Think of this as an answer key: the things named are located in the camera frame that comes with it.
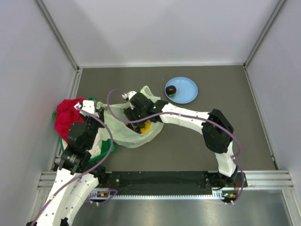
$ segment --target red towel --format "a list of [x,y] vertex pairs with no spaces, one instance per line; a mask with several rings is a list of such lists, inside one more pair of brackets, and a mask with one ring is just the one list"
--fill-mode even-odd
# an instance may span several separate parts
[[79,110],[76,110],[74,106],[78,102],[83,102],[86,98],[77,98],[73,100],[63,100],[56,108],[55,116],[55,130],[67,142],[67,136],[69,134],[69,127],[77,122],[84,122],[80,116]]

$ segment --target orange object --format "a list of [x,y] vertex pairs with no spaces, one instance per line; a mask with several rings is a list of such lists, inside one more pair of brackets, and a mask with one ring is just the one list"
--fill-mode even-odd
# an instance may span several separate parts
[[140,132],[143,134],[143,133],[147,133],[149,130],[150,130],[150,127],[151,127],[151,122],[150,121],[147,121],[145,123],[145,126],[144,128],[141,128],[140,129]]

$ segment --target blue bowl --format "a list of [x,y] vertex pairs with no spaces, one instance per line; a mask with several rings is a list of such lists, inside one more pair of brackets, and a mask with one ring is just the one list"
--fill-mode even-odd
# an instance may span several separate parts
[[175,86],[177,91],[174,97],[169,97],[165,92],[166,96],[168,99],[178,104],[187,104],[193,101],[198,95],[197,85],[189,78],[173,78],[166,83],[164,90],[166,90],[166,87],[168,86]]

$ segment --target small white object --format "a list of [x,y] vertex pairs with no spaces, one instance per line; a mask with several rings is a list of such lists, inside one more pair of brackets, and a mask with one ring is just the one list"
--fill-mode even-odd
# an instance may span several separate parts
[[75,106],[74,106],[74,108],[77,110],[77,107],[79,107],[79,108],[81,108],[81,104],[78,102]]
[[96,110],[96,101],[94,100],[84,100],[82,110],[94,114]]
[[122,98],[124,99],[124,100],[127,100],[128,99],[128,95],[125,93],[125,94],[122,94],[121,95],[122,96]]
[[54,200],[55,196],[53,194],[48,195],[48,199]]
[[[130,101],[132,99],[132,97],[135,96],[136,93],[137,93],[136,91],[130,91],[130,92],[128,92],[126,94],[127,100]],[[131,107],[131,109],[134,109],[134,106],[131,103],[130,103],[130,107]]]

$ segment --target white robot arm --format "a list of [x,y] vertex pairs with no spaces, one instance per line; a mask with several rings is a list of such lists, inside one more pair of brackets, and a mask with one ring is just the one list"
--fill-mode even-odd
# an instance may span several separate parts
[[[204,136],[206,146],[215,153],[218,162],[218,171],[225,180],[232,182],[237,173],[237,166],[233,161],[232,139],[225,132],[205,122],[202,119],[213,121],[233,133],[233,127],[221,113],[214,109],[209,112],[195,112],[185,108],[177,107],[166,101],[158,100],[153,103],[142,93],[130,91],[122,97],[130,102],[130,108],[124,111],[131,121],[143,119],[157,113],[162,113],[157,117],[150,118],[152,122],[172,123],[193,129]],[[135,126],[143,127],[144,123],[136,123]]]
[[[162,100],[153,103],[142,93],[135,91],[123,94],[122,97],[130,102],[130,107],[124,110],[125,115],[130,121],[148,117],[154,123],[172,123],[193,129],[202,134],[208,149],[215,153],[222,183],[227,184],[234,181],[238,168],[233,161],[232,138],[213,125],[212,122],[224,127],[229,133],[233,133],[233,128],[219,110],[214,109],[210,113],[195,112]],[[85,101],[84,105],[76,106],[82,106],[83,109],[88,108],[85,109],[87,112],[97,115],[95,102],[93,101]],[[101,115],[101,120],[104,121],[103,114],[99,114],[98,116]],[[49,199],[52,199],[52,202],[46,207],[37,222],[33,224],[34,226],[71,226],[77,212],[88,195],[100,183],[100,180],[105,177],[103,175],[105,174],[105,169],[98,168],[96,171],[82,176],[80,181],[73,181],[55,197],[53,196],[68,181],[91,168],[87,164],[91,157],[91,154],[87,150],[90,150],[93,143],[90,141],[89,145],[81,145],[77,142],[78,137],[86,134],[84,131],[89,130],[88,134],[90,135],[97,134],[98,127],[95,123],[98,122],[93,121],[91,117],[88,120],[90,120],[89,123],[85,125],[80,123],[73,125],[76,132],[73,134],[71,130],[68,135],[70,138],[68,139],[68,144],[71,148],[66,149],[62,155],[55,183],[47,199],[47,202]],[[133,126],[143,128],[146,121],[142,120],[141,122],[133,123]]]

